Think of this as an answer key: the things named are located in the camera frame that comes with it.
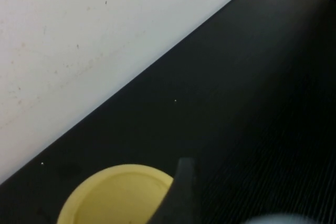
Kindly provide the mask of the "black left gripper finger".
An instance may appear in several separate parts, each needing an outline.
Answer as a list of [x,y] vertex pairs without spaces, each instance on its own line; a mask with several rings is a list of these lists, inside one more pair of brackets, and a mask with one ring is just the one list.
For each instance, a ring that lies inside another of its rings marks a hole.
[[196,223],[196,163],[181,158],[173,182],[149,223]]

